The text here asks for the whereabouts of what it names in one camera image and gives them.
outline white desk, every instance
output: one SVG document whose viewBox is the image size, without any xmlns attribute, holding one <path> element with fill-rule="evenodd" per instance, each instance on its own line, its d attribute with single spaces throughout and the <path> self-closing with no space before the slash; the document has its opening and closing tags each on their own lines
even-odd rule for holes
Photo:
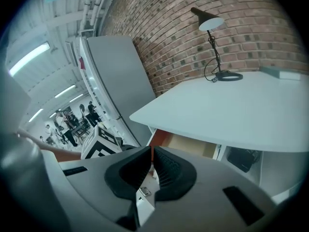
<svg viewBox="0 0 309 232">
<path fill-rule="evenodd" d="M 262 72 L 235 82 L 182 82 L 130 119 L 210 143 L 276 151 L 309 151 L 309 78 L 280 80 Z"/>
</svg>

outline ceiling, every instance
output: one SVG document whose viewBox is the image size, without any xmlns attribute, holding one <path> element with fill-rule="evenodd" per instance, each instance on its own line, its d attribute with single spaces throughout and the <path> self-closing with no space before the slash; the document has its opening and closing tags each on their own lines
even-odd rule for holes
<svg viewBox="0 0 309 232">
<path fill-rule="evenodd" d="M 91 2 L 90 19 L 94 0 Z M 104 16 L 110 4 L 107 2 L 99 12 Z M 84 0 L 28 0 L 10 25 L 6 66 L 11 69 L 23 56 L 44 42 L 50 49 L 40 54 L 14 75 L 14 79 L 31 97 L 31 104 L 21 122 L 28 128 L 35 119 L 29 119 L 40 109 L 43 119 L 48 119 L 56 109 L 69 105 L 69 101 L 88 91 L 79 67 L 70 58 L 67 43 L 79 55 L 79 28 L 83 18 Z M 76 85 L 58 98 L 55 95 Z"/>
</svg>

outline red brick wall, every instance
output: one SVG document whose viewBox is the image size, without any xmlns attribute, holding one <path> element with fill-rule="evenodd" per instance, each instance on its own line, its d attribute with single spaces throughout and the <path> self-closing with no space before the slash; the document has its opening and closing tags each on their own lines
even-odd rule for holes
<svg viewBox="0 0 309 232">
<path fill-rule="evenodd" d="M 102 35 L 133 39 L 157 96 L 183 80 L 202 77 L 214 56 L 192 7 L 225 19 L 212 33 L 222 69 L 275 65 L 308 70 L 300 40 L 274 0 L 114 0 Z"/>
</svg>

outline black desk lamp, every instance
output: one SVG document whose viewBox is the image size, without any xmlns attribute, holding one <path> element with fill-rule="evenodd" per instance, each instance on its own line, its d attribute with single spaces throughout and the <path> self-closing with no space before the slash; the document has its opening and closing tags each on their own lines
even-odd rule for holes
<svg viewBox="0 0 309 232">
<path fill-rule="evenodd" d="M 224 23 L 224 20 L 221 17 L 218 17 L 216 15 L 201 11 L 197 8 L 191 8 L 191 12 L 194 13 L 195 15 L 198 16 L 198 29 L 201 31 L 207 31 L 209 38 L 208 38 L 208 42 L 211 44 L 214 53 L 216 55 L 215 58 L 213 58 L 212 60 L 216 59 L 217 60 L 217 67 L 211 72 L 213 73 L 217 68 L 218 68 L 218 72 L 215 73 L 216 77 L 209 80 L 207 79 L 206 75 L 205 75 L 205 69 L 207 67 L 207 65 L 212 61 L 209 61 L 204 69 L 204 75 L 205 78 L 208 81 L 212 81 L 212 82 L 216 82 L 216 81 L 237 81 L 237 80 L 241 80 L 243 78 L 242 74 L 239 73 L 233 73 L 230 71 L 222 71 L 220 66 L 220 55 L 217 52 L 216 49 L 216 44 L 215 44 L 215 37 L 211 36 L 211 33 L 209 32 L 209 30 L 215 29 L 216 27 L 220 26 L 221 24 Z"/>
</svg>

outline fluorescent light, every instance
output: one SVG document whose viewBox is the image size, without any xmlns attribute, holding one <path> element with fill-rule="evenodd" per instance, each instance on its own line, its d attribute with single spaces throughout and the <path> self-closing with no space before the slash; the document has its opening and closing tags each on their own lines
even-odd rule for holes
<svg viewBox="0 0 309 232">
<path fill-rule="evenodd" d="M 32 116 L 32 118 L 29 120 L 29 122 L 31 122 L 37 115 L 39 115 L 39 113 L 43 110 L 43 108 L 41 108 L 39 111 L 37 111 L 35 113 L 35 115 Z"/>
<path fill-rule="evenodd" d="M 83 94 L 81 94 L 81 95 L 79 95 L 79 96 L 75 97 L 73 100 L 70 100 L 70 102 L 75 101 L 76 99 L 80 98 L 81 96 L 83 96 Z"/>
<path fill-rule="evenodd" d="M 25 55 L 21 60 L 19 60 L 11 69 L 10 74 L 14 76 L 21 68 L 23 68 L 27 63 L 33 60 L 35 57 L 49 49 L 49 44 L 46 42 L 39 47 L 35 48 L 33 51 Z"/>
<path fill-rule="evenodd" d="M 55 98 L 58 98 L 60 95 L 63 95 L 65 92 L 69 91 L 70 89 L 72 89 L 72 88 L 74 88 L 74 87 L 75 87 L 75 85 L 72 85 L 71 87 L 65 89 L 65 90 L 62 91 L 61 93 L 57 94 L 57 95 L 55 96 Z"/>
</svg>

